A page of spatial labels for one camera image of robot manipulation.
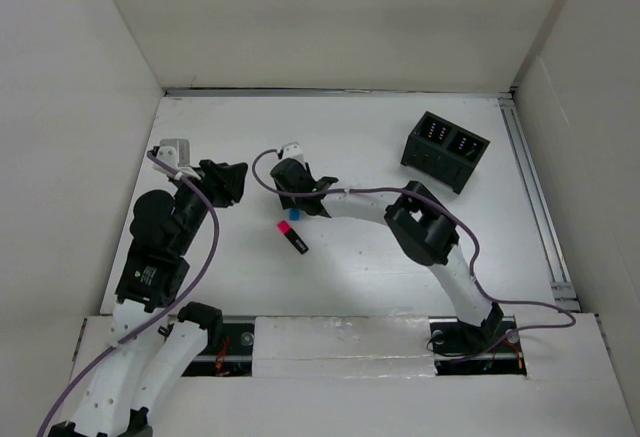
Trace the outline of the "blue-capped black highlighter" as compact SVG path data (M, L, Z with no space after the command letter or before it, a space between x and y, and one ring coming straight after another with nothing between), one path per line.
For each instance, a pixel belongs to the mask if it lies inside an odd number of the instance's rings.
M291 221L298 221L301 218L301 212L296 208L291 208L289 210L289 219Z

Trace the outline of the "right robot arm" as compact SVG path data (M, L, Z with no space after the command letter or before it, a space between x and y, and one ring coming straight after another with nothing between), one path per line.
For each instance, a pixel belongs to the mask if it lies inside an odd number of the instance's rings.
M459 245L456 223L417 181L396 190L338 190L335 177L312 177L308 165L284 158L271 170L285 208L309 216L353 218L387 227L403 253L428 268L453 304L459 343L467 353L486 350L499 336L503 312L479 290Z

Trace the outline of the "pink-capped black highlighter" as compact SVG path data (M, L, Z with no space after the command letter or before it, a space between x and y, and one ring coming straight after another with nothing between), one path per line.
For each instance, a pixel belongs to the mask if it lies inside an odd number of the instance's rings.
M277 228L301 255L308 252L309 248L307 244L286 220L280 221L277 224Z

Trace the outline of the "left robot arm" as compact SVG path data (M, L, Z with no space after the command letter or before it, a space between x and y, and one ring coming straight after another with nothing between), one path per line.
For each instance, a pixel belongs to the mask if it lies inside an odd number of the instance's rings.
M152 435L163 401L193 359L222 344L221 311L185 300L204 276L184 282L185 255L206 217L241 200L248 166L202 160L178 169L149 158L176 191L136 200L107 346L57 398L41 436Z

